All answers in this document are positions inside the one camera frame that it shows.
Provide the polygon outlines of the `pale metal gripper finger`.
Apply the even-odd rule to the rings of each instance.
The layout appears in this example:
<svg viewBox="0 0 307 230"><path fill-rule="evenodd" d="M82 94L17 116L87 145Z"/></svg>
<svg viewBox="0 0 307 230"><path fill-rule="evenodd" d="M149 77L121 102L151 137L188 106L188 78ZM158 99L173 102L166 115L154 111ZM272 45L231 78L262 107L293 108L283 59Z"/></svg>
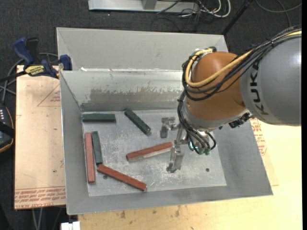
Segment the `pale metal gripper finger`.
<svg viewBox="0 0 307 230"><path fill-rule="evenodd" d="M177 129L176 118L175 117L164 117L162 118L162 127L160 130L160 137L167 138L168 132L170 130Z"/></svg>
<svg viewBox="0 0 307 230"><path fill-rule="evenodd" d="M185 153L181 151L181 147L174 145L171 149L170 162L166 171L168 173L174 173L180 170L184 155Z"/></svg>

